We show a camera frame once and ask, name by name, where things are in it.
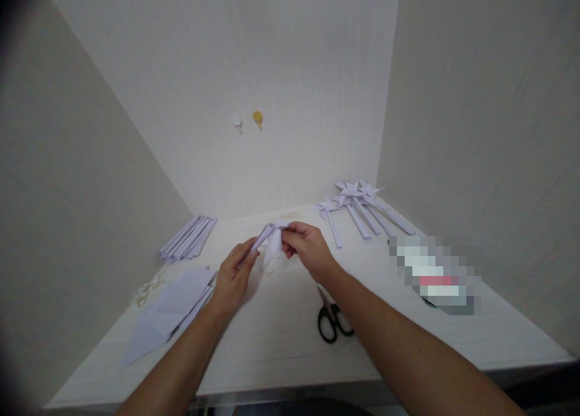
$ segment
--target person's right hand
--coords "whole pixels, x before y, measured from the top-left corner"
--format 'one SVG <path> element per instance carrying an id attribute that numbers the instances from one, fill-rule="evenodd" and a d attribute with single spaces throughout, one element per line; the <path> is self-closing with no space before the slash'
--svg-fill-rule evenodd
<path id="1" fill-rule="evenodd" d="M 292 222 L 282 231 L 282 249 L 287 258 L 295 253 L 317 283 L 340 269 L 320 229 L 301 222 Z"/>

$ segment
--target scissors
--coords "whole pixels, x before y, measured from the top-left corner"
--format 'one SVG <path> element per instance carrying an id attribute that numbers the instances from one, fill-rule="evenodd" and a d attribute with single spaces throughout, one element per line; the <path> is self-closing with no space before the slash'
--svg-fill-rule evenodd
<path id="1" fill-rule="evenodd" d="M 355 334 L 355 331 L 352 330 L 352 328 L 350 330 L 343 329 L 343 326 L 340 324 L 338 319 L 338 312 L 340 312 L 340 308 L 336 303 L 331 304 L 330 301 L 328 301 L 328 298 L 326 298 L 326 295 L 324 295 L 324 292 L 318 287 L 318 285 L 316 285 L 316 288 L 318 289 L 318 292 L 320 292 L 323 303 L 322 307 L 320 308 L 320 312 L 318 312 L 318 331 L 320 332 L 320 336 L 322 336 L 324 341 L 327 344 L 334 344 L 334 342 L 336 342 L 338 339 L 337 329 L 339 329 L 340 332 L 345 336 L 352 336 Z M 321 324 L 323 318 L 328 319 L 328 322 L 330 322 L 333 333 L 331 338 L 326 337 L 322 332 Z"/>

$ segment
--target scissors blade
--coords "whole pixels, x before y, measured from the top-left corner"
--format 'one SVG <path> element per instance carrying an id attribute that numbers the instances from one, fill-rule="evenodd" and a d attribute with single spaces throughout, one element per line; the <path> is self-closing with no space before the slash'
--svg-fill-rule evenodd
<path id="1" fill-rule="evenodd" d="M 332 322 L 336 322 L 337 319 L 334 316 L 334 312 L 332 311 L 332 308 L 330 307 L 330 301 L 328 300 L 328 298 L 326 297 L 326 295 L 324 294 L 322 289 L 320 289 L 320 286 L 316 285 L 316 288 L 318 289 L 318 292 L 320 293 L 320 298 L 322 298 L 322 303 L 324 305 L 324 308 L 328 312 L 328 315 L 332 319 Z"/>

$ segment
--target hand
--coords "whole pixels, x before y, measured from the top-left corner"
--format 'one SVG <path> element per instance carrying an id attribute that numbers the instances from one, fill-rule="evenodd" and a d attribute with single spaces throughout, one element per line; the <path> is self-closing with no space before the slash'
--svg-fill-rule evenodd
<path id="1" fill-rule="evenodd" d="M 292 222 L 282 231 L 282 249 L 287 258 L 295 253 L 317 283 L 340 269 L 320 229 L 301 222 Z"/>
<path id="2" fill-rule="evenodd" d="M 250 248 L 256 240 L 257 237 L 254 237 L 243 244 L 238 244 L 222 262 L 217 273 L 216 288 L 208 305 L 226 315 L 233 316 L 236 313 L 248 288 L 252 267 L 260 255 L 258 250 L 250 252 Z M 237 265 L 242 260 L 242 266 L 237 269 Z"/>

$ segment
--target person's left hand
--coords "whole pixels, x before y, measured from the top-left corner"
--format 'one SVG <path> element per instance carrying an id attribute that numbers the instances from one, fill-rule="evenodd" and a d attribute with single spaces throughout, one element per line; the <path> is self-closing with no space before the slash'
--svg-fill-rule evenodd
<path id="1" fill-rule="evenodd" d="M 216 288 L 208 305 L 226 315 L 233 316 L 236 313 L 248 288 L 252 267 L 260 255 L 258 250 L 253 250 L 248 254 L 256 240 L 257 237 L 254 237 L 243 244 L 238 244 L 222 262 L 217 273 Z M 242 266 L 237 269 L 237 265 L 242 260 Z"/>

